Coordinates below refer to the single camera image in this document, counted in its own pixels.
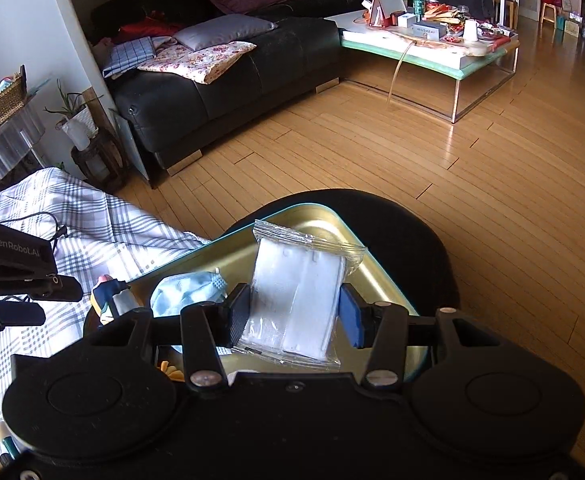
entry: woven basket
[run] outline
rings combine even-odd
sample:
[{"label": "woven basket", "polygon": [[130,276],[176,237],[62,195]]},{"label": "woven basket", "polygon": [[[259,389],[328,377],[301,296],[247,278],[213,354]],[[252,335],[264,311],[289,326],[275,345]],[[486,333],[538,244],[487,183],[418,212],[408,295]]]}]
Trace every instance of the woven basket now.
[{"label": "woven basket", "polygon": [[0,126],[26,103],[26,68],[15,74],[15,80],[0,93]]}]

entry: black leather sofa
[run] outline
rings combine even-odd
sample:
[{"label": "black leather sofa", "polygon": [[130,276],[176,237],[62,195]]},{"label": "black leather sofa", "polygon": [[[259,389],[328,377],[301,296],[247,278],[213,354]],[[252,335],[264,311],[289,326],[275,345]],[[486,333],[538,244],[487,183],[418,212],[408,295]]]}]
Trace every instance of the black leather sofa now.
[{"label": "black leather sofa", "polygon": [[[130,71],[107,80],[142,152],[168,169],[233,129],[341,74],[339,33],[322,20],[362,9],[362,0],[287,0],[252,12],[278,28],[210,85],[170,73]],[[194,25],[221,15],[208,0],[111,0],[92,12],[99,37],[162,11]]]}]

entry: black ottoman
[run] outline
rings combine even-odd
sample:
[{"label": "black ottoman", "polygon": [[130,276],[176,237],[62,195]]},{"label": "black ottoman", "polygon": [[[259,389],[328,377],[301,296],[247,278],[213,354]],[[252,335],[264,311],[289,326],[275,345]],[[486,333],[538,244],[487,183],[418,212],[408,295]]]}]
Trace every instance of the black ottoman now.
[{"label": "black ottoman", "polygon": [[335,211],[422,316],[433,316],[443,305],[459,307],[457,283],[441,240],[406,208],[377,195],[354,189],[297,193],[242,218],[226,234],[303,203],[317,203]]}]

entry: checkered cloth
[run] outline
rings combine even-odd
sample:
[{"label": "checkered cloth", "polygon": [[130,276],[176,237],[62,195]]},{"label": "checkered cloth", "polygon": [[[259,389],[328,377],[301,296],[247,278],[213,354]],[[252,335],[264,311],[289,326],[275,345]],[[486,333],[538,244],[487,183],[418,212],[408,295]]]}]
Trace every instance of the checkered cloth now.
[{"label": "checkered cloth", "polygon": [[104,77],[121,74],[154,57],[155,47],[151,38],[126,41],[111,50],[110,59],[103,68],[102,74]]},{"label": "checkered cloth", "polygon": [[[0,332],[0,420],[1,401],[11,381],[10,356],[50,357],[81,338],[90,290],[100,275],[132,280],[207,243],[57,168],[38,171],[0,192],[0,221],[39,211],[53,213],[68,227],[68,238],[60,238],[54,256],[58,273],[77,278],[84,297],[79,303],[42,301],[43,326]],[[46,215],[10,226],[46,239],[55,234],[54,221]]]}]

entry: floral cushion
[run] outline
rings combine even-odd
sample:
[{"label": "floral cushion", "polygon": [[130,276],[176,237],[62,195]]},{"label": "floral cushion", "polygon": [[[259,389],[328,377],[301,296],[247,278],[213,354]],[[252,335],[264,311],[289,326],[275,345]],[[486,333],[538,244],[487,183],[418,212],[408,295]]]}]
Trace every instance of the floral cushion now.
[{"label": "floral cushion", "polygon": [[171,72],[208,85],[255,47],[255,44],[246,41],[233,41],[193,52],[187,46],[178,44],[168,47],[138,68],[149,72]]}]

